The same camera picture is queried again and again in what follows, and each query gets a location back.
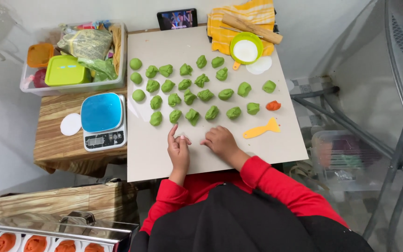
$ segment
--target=blue scale top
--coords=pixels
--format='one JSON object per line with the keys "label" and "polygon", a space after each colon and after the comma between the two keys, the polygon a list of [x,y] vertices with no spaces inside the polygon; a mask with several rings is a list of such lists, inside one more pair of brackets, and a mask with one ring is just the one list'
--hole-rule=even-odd
{"label": "blue scale top", "polygon": [[115,93],[86,98],[80,112],[82,128],[89,133],[116,129],[122,121],[122,104]]}

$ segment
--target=green bowl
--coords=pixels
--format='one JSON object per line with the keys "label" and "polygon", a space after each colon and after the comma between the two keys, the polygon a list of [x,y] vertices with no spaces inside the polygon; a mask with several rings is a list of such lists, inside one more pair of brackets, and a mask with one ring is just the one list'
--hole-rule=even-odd
{"label": "green bowl", "polygon": [[[249,40],[249,41],[253,42],[253,44],[256,45],[257,57],[255,60],[250,61],[250,62],[241,61],[233,54],[234,46],[236,45],[236,43],[238,43],[241,40]],[[263,51],[264,51],[264,45],[262,44],[261,39],[251,32],[245,32],[245,31],[241,32],[241,33],[237,34],[236,36],[234,36],[233,39],[231,40],[231,44],[230,44],[231,57],[240,64],[249,65],[249,64],[255,63],[256,60],[260,58]]]}

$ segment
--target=white work board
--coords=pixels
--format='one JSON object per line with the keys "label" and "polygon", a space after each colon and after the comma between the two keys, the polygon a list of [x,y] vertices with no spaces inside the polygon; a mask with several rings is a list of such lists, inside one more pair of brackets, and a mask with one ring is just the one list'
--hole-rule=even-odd
{"label": "white work board", "polygon": [[[206,35],[206,26],[132,34],[128,37],[127,48],[128,62],[133,58],[142,61],[142,67],[139,70],[133,71],[130,67],[127,68],[128,182],[165,178],[170,175],[172,163],[167,153],[167,135],[173,126],[169,121],[169,114],[174,109],[182,111],[175,137],[185,135],[192,141],[192,145],[189,146],[191,157],[189,174],[230,169],[208,147],[200,145],[200,141],[205,138],[206,132],[217,125],[229,129],[234,135],[237,145],[244,152],[249,155],[258,155],[270,164],[308,158],[276,50],[271,55],[273,61],[271,68],[262,74],[254,75],[247,71],[245,66],[240,66],[237,71],[234,71],[232,69],[234,61],[230,56],[218,51],[211,51],[211,44]],[[205,55],[208,61],[202,69],[199,69],[196,64],[200,55]],[[211,60],[217,56],[223,57],[225,63],[223,66],[214,69],[211,66]],[[192,66],[192,76],[180,76],[180,67],[184,63]],[[167,64],[173,66],[173,73],[168,78],[157,73],[152,79],[158,81],[160,85],[166,79],[170,79],[176,84],[175,87],[166,94],[161,91],[161,88],[149,94],[146,91],[146,84],[149,80],[145,75],[146,69],[150,65],[159,68]],[[228,77],[225,81],[219,81],[215,75],[223,67],[228,68]],[[139,72],[143,78],[139,85],[130,80],[133,72]],[[193,83],[201,74],[206,74],[210,79],[210,82],[205,83],[204,88],[199,88]],[[192,105],[187,105],[183,101],[184,90],[178,90],[178,83],[187,78],[192,80],[189,89],[193,94],[209,89],[215,96],[208,102],[196,99]],[[262,85],[267,80],[277,84],[277,88],[272,94],[262,90]],[[252,87],[245,98],[237,94],[239,84],[242,82],[247,82]],[[226,88],[233,89],[235,93],[227,101],[220,100],[217,95]],[[132,93],[136,89],[142,89],[146,94],[146,98],[139,103],[132,99]],[[177,93],[182,99],[180,105],[171,107],[167,104],[167,97],[172,93]],[[150,100],[154,95],[160,95],[163,99],[163,104],[158,109],[163,114],[163,121],[157,127],[149,123],[150,116],[154,112],[150,108]],[[265,106],[273,100],[281,103],[281,108],[277,111],[268,111]],[[253,116],[247,113],[246,106],[250,102],[260,104],[261,110],[257,115]],[[219,115],[214,120],[207,121],[205,114],[213,105],[219,108]],[[227,110],[236,106],[240,107],[242,114],[235,120],[228,119]],[[200,119],[196,126],[192,126],[184,117],[190,108],[200,113]],[[245,131],[258,126],[265,126],[272,117],[277,118],[281,132],[267,131],[255,138],[247,140],[243,138],[242,135]]]}

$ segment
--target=smartphone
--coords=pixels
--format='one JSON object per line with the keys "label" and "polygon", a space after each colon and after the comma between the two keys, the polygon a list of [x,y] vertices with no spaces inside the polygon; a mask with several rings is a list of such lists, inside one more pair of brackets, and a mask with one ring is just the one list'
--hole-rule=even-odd
{"label": "smartphone", "polygon": [[198,25],[196,9],[158,12],[156,17],[162,31],[197,27]]}

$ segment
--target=hand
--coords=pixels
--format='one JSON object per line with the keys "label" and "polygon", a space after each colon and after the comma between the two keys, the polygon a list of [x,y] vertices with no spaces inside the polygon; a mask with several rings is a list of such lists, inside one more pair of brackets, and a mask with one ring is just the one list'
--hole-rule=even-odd
{"label": "hand", "polygon": [[171,158],[173,169],[169,179],[182,186],[189,170],[189,148],[191,141],[184,135],[174,138],[178,124],[175,124],[167,136],[167,152]]}
{"label": "hand", "polygon": [[211,128],[205,140],[200,144],[208,146],[219,158],[240,171],[243,164],[250,158],[236,144],[231,132],[222,126]]}

